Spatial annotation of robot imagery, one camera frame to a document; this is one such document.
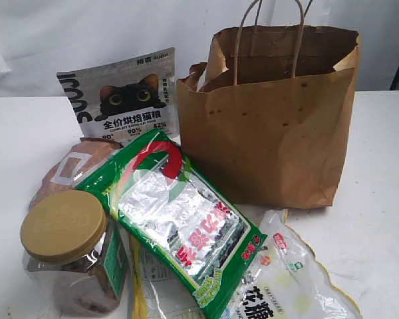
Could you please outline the green snack packet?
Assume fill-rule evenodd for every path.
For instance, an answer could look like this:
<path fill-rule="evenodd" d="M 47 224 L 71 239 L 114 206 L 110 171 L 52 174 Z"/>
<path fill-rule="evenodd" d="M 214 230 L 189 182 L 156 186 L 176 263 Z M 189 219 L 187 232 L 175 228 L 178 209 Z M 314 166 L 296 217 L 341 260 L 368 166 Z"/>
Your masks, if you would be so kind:
<path fill-rule="evenodd" d="M 153 129 L 77 184 L 173 270 L 206 318 L 219 318 L 266 240 L 196 168 Z"/>

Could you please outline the brown paper shopping bag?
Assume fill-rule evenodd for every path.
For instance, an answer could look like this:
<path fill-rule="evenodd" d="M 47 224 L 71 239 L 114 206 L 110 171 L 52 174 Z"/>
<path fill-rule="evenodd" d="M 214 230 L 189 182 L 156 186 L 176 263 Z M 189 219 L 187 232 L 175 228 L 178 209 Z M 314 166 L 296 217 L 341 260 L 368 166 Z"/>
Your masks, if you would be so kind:
<path fill-rule="evenodd" d="M 183 151 L 234 203 L 332 205 L 348 143 L 358 32 L 239 25 L 177 81 Z"/>

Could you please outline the white cotton candy bag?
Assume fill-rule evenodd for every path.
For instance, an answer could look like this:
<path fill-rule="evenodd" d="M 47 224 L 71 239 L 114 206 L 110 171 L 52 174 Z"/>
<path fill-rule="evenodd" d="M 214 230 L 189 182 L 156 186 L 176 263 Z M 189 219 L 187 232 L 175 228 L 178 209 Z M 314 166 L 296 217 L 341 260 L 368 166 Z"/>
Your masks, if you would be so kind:
<path fill-rule="evenodd" d="M 223 318 L 361 318 L 354 301 L 334 286 L 313 250 L 286 225 L 287 210 L 269 210 L 260 223 L 268 235 Z M 173 272 L 136 240 L 129 318 L 203 318 Z"/>

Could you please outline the grey cat food pouch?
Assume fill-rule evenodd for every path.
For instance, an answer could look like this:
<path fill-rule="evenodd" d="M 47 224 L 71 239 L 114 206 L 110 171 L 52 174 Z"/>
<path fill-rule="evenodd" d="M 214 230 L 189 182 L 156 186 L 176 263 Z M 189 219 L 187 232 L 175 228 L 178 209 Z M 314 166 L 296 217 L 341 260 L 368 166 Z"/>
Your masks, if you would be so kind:
<path fill-rule="evenodd" d="M 179 134 L 173 47 L 57 79 L 86 138 L 126 145 L 154 128 Z"/>

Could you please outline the pink brown paper package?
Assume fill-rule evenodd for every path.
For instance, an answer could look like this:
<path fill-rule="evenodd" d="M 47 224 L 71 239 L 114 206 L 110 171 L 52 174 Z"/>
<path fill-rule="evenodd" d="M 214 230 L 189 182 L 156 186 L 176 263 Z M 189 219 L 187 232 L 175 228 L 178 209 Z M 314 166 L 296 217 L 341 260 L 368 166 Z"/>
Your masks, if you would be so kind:
<path fill-rule="evenodd" d="M 81 138 L 44 176 L 29 209 L 50 195 L 74 189 L 122 148 L 122 144 L 112 140 Z"/>

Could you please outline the clear jar gold lid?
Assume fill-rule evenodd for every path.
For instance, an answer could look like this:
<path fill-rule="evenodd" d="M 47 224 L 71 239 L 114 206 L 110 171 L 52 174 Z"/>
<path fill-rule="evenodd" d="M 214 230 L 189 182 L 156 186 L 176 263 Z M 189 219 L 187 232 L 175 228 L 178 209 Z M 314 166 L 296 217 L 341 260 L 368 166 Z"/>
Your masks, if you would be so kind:
<path fill-rule="evenodd" d="M 120 304 L 128 260 L 116 223 L 92 194 L 38 193 L 20 230 L 24 269 L 59 312 L 100 317 Z"/>

